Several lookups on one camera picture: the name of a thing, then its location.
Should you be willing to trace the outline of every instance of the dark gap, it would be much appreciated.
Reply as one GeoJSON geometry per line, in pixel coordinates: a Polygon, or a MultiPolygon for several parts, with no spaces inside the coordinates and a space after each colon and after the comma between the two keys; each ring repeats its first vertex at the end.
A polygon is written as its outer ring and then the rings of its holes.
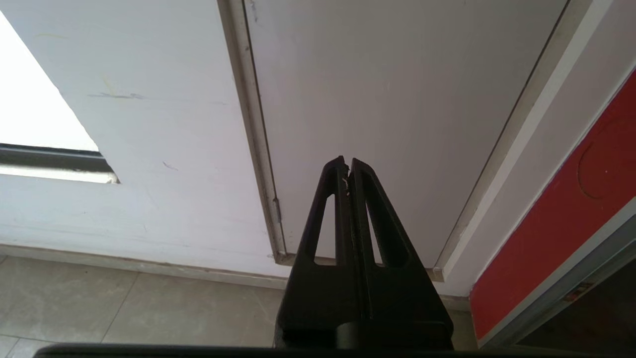
{"type": "Polygon", "coordinates": [[[333,258],[336,252],[336,197],[334,194],[327,197],[324,207],[324,216],[318,236],[318,246],[314,255],[314,263],[320,266],[336,266],[333,258]]]}
{"type": "Polygon", "coordinates": [[[367,214],[371,219],[369,230],[375,237],[372,241],[377,242],[382,264],[385,267],[400,268],[408,260],[404,242],[371,176],[362,172],[362,179],[367,214]]]}
{"type": "Polygon", "coordinates": [[[582,282],[564,299],[575,301],[519,345],[599,355],[636,353],[636,259],[589,292],[582,282]]]}
{"type": "Polygon", "coordinates": [[[0,164],[113,173],[99,152],[0,143],[0,164]]]}
{"type": "Polygon", "coordinates": [[[371,215],[369,215],[369,206],[365,203],[364,207],[366,208],[366,219],[369,222],[369,236],[371,237],[371,247],[373,249],[373,261],[375,264],[381,268],[385,267],[384,261],[382,260],[382,255],[380,255],[380,247],[378,246],[378,240],[375,238],[375,231],[373,230],[373,225],[371,224],[371,215]]]}

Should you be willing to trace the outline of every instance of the baseboard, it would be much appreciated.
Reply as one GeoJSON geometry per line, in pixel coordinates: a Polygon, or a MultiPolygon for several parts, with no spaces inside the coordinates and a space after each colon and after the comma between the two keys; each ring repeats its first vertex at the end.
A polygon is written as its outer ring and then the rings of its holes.
{"type": "Polygon", "coordinates": [[[214,282],[233,283],[268,289],[284,290],[287,279],[283,277],[256,275],[220,269],[200,268],[193,266],[173,265],[161,262],[150,262],[124,257],[111,257],[79,252],[49,250],[46,248],[22,247],[0,244],[0,262],[3,256],[26,257],[44,261],[64,262],[68,264],[81,264],[98,266],[103,268],[123,269],[157,275],[195,278],[214,282]]]}
{"type": "MultiPolygon", "coordinates": [[[[279,265],[292,266],[294,264],[294,260],[296,259],[296,254],[278,254],[274,257],[276,263],[279,265]]],[[[316,257],[314,260],[318,265],[325,266],[335,266],[336,259],[330,257],[316,257]]],[[[431,281],[434,282],[444,282],[444,276],[441,273],[441,269],[432,268],[425,269],[426,273],[429,275],[431,281]]]]}

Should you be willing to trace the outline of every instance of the window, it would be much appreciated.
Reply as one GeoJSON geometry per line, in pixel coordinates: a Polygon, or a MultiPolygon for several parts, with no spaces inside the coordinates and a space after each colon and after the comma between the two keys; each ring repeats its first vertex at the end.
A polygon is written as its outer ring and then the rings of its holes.
{"type": "Polygon", "coordinates": [[[0,174],[118,182],[2,13],[0,46],[0,174]]]}

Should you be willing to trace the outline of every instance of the floor tile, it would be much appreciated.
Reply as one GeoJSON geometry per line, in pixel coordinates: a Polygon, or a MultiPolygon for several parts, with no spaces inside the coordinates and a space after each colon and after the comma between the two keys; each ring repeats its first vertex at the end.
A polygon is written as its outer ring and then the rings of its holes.
{"type": "Polygon", "coordinates": [[[54,343],[20,338],[6,358],[32,358],[40,348],[52,344],[54,343]]]}
{"type": "Polygon", "coordinates": [[[453,346],[456,350],[477,350],[477,339],[473,329],[473,318],[470,312],[448,311],[455,326],[453,346]]]}
{"type": "Polygon", "coordinates": [[[140,274],[104,343],[271,346],[283,291],[140,274]]]}
{"type": "Polygon", "coordinates": [[[137,273],[8,257],[0,265],[0,334],[100,341],[137,273]]]}
{"type": "Polygon", "coordinates": [[[0,358],[5,358],[17,341],[16,337],[0,336],[0,358]]]}

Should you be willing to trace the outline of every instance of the white wall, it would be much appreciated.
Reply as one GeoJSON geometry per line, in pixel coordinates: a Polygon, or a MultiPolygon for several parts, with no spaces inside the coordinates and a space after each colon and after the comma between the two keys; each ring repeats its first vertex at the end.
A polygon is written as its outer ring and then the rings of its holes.
{"type": "Polygon", "coordinates": [[[215,1],[0,11],[121,180],[0,175],[0,243],[288,275],[271,258],[215,1]]]}
{"type": "MultiPolygon", "coordinates": [[[[250,1],[287,250],[342,154],[375,169],[433,267],[564,4],[250,1]]],[[[333,215],[318,255],[334,254],[333,215]]]]}

